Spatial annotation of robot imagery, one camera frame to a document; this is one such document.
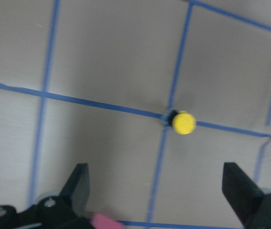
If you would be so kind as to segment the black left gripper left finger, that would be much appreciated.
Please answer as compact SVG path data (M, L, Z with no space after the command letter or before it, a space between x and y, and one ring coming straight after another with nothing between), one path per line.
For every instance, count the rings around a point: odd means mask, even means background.
M77 216L84 216L89 195L89 166L87 163L80 163L75 166L59 196Z

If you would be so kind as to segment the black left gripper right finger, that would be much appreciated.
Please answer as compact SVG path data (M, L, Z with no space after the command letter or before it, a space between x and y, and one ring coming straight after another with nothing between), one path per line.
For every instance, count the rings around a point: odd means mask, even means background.
M225 162L222 193L245 229L271 229L271 189L258 187L234 162Z

